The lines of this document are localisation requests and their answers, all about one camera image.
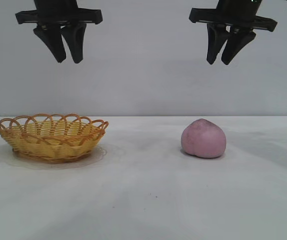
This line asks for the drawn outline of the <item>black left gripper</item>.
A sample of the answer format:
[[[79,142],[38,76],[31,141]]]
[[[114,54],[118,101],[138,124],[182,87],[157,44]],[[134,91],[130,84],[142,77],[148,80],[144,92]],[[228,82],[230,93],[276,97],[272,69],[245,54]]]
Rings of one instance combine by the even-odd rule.
[[[61,63],[67,57],[63,36],[74,63],[80,63],[84,59],[86,23],[100,24],[103,21],[102,11],[80,8],[75,0],[35,0],[34,4],[35,10],[25,10],[15,14],[17,22],[47,24],[37,25],[33,32],[47,46],[56,61]],[[62,29],[57,25],[66,23],[74,24],[66,25]]]

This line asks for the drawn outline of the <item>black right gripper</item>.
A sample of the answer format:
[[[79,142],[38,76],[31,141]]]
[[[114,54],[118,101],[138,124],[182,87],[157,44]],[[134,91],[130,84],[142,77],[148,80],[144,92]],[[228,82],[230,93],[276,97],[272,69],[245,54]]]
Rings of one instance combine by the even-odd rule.
[[[256,37],[252,29],[273,32],[277,21],[257,16],[262,0],[220,0],[216,8],[192,8],[189,20],[192,23],[207,23],[208,48],[206,60],[213,64],[223,50],[221,61],[229,65],[233,58]],[[227,26],[240,29],[229,33]]]

